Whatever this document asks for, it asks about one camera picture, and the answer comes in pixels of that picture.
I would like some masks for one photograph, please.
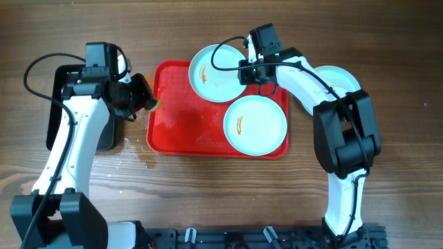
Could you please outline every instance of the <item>plate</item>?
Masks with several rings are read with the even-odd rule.
[[[189,67],[189,82],[195,93],[211,102],[227,102],[243,93],[246,88],[238,80],[238,71],[218,71],[210,63],[215,47],[211,45],[200,50]],[[223,45],[214,56],[214,64],[220,68],[238,66],[245,59],[237,49]]]
[[[283,110],[269,98],[249,95],[232,103],[223,129],[229,143],[249,156],[263,156],[277,149],[287,134]]]
[[[335,84],[348,92],[355,92],[361,89],[357,79],[343,68],[337,66],[319,66],[315,68],[315,70],[326,78],[326,80],[329,80],[332,84]],[[308,110],[306,106],[303,107],[312,116],[312,111]]]

